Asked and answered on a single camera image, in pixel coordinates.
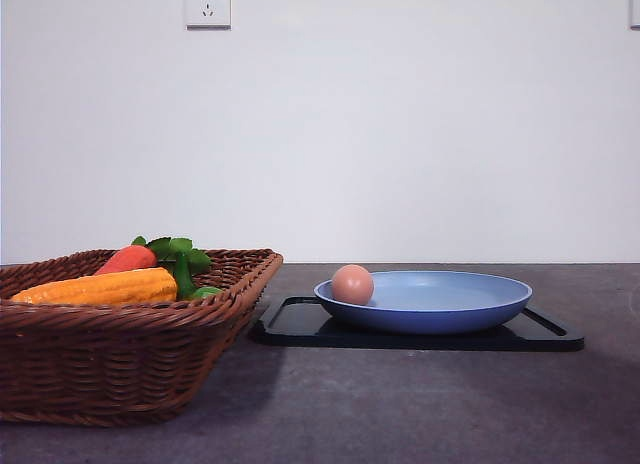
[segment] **egg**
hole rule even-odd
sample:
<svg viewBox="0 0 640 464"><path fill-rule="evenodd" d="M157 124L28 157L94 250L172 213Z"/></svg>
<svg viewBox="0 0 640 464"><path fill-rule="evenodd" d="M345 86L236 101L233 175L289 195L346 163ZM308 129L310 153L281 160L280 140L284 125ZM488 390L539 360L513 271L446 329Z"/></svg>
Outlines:
<svg viewBox="0 0 640 464"><path fill-rule="evenodd" d="M373 278L364 267L348 264L333 275L331 292L336 301L363 306L373 295Z"/></svg>

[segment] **table surface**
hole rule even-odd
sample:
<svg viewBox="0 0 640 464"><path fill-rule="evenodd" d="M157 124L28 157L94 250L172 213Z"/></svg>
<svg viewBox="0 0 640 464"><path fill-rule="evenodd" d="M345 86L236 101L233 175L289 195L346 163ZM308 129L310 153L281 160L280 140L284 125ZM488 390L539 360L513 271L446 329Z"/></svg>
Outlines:
<svg viewBox="0 0 640 464"><path fill-rule="evenodd" d="M285 264L254 316L338 264ZM371 264L522 280L578 352L265 346L246 332L184 414L98 429L0 423L0 464L640 463L640 264Z"/></svg>

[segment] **wicker basket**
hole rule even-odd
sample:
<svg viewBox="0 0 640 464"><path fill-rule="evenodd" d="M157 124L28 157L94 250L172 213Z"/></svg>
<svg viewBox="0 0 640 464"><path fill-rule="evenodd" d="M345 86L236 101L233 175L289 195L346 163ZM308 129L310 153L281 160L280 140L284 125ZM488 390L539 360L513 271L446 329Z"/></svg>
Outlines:
<svg viewBox="0 0 640 464"><path fill-rule="evenodd" d="M87 426L178 415L249 322L282 263L270 249L211 250L206 299L121 307L7 300L49 281L92 274L115 251L0 269L0 421Z"/></svg>

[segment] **wall socket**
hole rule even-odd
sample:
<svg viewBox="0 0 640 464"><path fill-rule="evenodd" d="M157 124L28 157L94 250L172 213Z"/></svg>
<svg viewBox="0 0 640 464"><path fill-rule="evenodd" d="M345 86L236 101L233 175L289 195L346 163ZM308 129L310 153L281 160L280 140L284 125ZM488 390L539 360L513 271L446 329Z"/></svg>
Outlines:
<svg viewBox="0 0 640 464"><path fill-rule="evenodd" d="M231 29L231 0L184 0L189 30Z"/></svg>

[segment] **toy vegetable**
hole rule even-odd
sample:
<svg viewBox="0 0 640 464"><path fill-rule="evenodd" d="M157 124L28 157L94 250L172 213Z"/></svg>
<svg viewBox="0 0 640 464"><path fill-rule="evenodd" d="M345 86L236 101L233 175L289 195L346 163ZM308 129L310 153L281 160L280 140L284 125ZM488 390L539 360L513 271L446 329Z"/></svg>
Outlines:
<svg viewBox="0 0 640 464"><path fill-rule="evenodd" d="M178 286L162 267L112 272L30 287L11 298L32 304L130 304L174 301Z"/></svg>

